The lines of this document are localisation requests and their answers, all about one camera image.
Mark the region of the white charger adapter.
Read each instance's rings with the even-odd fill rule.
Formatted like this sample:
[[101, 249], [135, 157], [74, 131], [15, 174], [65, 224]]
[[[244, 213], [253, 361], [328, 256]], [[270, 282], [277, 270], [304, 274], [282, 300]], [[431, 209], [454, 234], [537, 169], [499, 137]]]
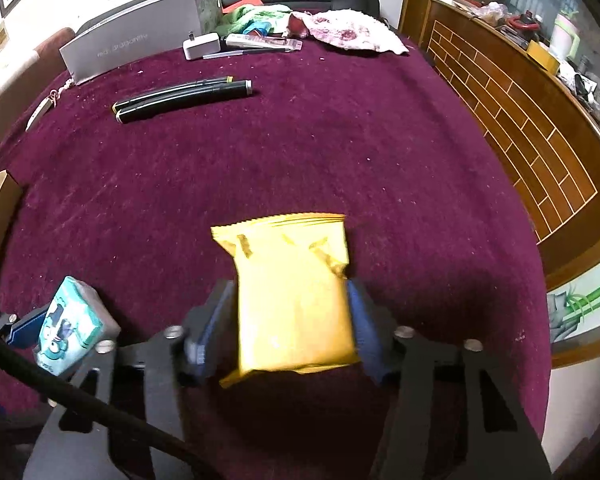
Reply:
[[184, 58], [186, 61], [198, 60], [205, 55], [215, 54], [221, 51], [220, 36], [216, 32], [195, 36], [192, 32], [182, 43]]

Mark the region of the black pen green cap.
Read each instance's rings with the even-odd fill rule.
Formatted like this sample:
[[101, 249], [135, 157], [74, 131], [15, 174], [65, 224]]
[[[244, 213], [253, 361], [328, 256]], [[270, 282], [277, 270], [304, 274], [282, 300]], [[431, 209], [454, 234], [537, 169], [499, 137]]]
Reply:
[[228, 84], [229, 82], [232, 82], [233, 80], [234, 80], [233, 76], [224, 76], [224, 77], [216, 77], [216, 78], [209, 78], [209, 79], [203, 79], [203, 80], [189, 81], [189, 82], [186, 82], [185, 84], [176, 84], [175, 86], [171, 86], [171, 87], [154, 89], [154, 90], [150, 90], [145, 93], [138, 94], [137, 96], [130, 96], [129, 98], [114, 102], [114, 104], [112, 104], [111, 110], [114, 114], [116, 114], [117, 112], [120, 112], [120, 110], [122, 110], [122, 108], [131, 106], [131, 105], [135, 105], [135, 104], [144, 102], [144, 101], [152, 99], [152, 98], [158, 98], [158, 96], [170, 96], [170, 94], [178, 93], [178, 92], [184, 91], [184, 90], [192, 90], [192, 89], [197, 89], [197, 88], [202, 88], [202, 87], [215, 86], [216, 84]]

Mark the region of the grey long gift box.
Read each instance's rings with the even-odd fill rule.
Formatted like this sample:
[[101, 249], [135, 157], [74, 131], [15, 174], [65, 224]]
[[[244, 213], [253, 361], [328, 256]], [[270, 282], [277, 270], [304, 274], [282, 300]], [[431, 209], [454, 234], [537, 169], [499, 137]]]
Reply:
[[75, 84], [213, 32], [221, 0], [143, 0], [79, 32], [60, 48]]

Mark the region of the red bag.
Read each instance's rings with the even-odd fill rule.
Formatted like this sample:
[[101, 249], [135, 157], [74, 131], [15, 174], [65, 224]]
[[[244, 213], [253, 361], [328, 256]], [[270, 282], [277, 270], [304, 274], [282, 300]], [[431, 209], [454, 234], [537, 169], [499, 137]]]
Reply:
[[230, 14], [230, 12], [241, 8], [242, 6], [262, 6], [262, 0], [221, 0], [222, 13]]

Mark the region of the yellow snack packet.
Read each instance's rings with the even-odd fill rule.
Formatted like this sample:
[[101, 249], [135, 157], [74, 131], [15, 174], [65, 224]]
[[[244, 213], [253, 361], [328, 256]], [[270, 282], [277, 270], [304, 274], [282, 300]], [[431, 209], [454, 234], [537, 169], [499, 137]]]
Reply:
[[342, 214], [279, 214], [215, 226], [238, 277], [238, 361], [228, 388], [263, 372], [311, 374], [360, 359]]

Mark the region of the toothpaste tube pack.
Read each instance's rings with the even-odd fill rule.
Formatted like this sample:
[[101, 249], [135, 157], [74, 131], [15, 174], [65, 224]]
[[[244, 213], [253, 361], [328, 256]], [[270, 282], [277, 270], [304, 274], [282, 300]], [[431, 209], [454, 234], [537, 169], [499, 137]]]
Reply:
[[277, 51], [300, 51], [302, 41], [297, 39], [260, 37], [242, 34], [229, 34], [224, 39], [227, 47], [242, 50], [277, 50]]

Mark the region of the wooden cabinet counter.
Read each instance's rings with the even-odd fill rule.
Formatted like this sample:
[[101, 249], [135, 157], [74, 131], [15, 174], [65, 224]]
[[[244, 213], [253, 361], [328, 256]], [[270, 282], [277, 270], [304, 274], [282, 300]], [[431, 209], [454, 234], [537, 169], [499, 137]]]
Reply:
[[403, 0], [400, 32], [478, 122], [524, 203], [546, 284], [600, 263], [600, 128], [576, 98], [493, 27], [439, 0]]

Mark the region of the white key fob charm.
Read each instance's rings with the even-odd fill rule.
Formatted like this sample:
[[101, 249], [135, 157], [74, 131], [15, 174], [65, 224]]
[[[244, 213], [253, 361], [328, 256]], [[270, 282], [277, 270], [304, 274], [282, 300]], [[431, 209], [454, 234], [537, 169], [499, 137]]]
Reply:
[[50, 90], [50, 93], [38, 103], [38, 106], [29, 117], [26, 130], [29, 131], [37, 125], [46, 113], [57, 106], [62, 94], [73, 86], [74, 81], [72, 78], [69, 78], [61, 87]]

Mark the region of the pink cloth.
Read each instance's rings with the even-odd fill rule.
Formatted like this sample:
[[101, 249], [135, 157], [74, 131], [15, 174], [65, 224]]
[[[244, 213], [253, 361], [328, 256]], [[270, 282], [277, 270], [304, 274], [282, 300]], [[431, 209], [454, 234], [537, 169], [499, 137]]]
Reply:
[[352, 9], [309, 14], [294, 11], [289, 27], [298, 26], [314, 39], [342, 50], [407, 54], [408, 47], [381, 21]]

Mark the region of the teal tissue pack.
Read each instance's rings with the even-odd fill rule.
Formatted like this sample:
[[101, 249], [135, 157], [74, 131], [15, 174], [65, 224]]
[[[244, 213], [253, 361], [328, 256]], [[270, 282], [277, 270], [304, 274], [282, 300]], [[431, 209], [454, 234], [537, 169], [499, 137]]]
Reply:
[[66, 276], [50, 302], [35, 347], [35, 363], [60, 376], [71, 370], [99, 341], [115, 340], [120, 326], [94, 287]]

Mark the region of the brown upholstered chair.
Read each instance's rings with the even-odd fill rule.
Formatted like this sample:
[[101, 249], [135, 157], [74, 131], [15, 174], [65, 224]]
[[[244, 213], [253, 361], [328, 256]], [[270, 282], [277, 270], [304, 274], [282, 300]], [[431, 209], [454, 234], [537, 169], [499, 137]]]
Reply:
[[60, 48], [75, 36], [70, 27], [58, 30], [33, 49], [15, 73], [0, 85], [0, 144], [33, 101], [66, 70]]

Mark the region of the maroon bed blanket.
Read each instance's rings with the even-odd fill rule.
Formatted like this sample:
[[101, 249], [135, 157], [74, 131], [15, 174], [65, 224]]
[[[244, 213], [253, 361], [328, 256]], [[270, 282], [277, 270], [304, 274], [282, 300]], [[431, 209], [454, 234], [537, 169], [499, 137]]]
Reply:
[[[242, 99], [123, 125], [117, 101], [189, 81], [251, 80]], [[542, 434], [550, 379], [531, 219], [464, 102], [419, 50], [188, 62], [159, 54], [68, 90], [0, 147], [22, 197], [0, 258], [0, 308], [47, 304], [66, 276], [139, 341], [232, 278], [214, 226], [342, 214], [347, 272], [425, 338], [475, 339]]]

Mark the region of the green cloth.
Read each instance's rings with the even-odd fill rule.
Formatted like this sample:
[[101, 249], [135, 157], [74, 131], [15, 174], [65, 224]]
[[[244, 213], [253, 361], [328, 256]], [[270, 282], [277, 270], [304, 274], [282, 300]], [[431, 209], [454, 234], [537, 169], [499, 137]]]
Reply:
[[230, 34], [285, 35], [291, 12], [291, 8], [284, 4], [246, 4], [225, 14], [215, 27], [215, 32], [222, 38]]

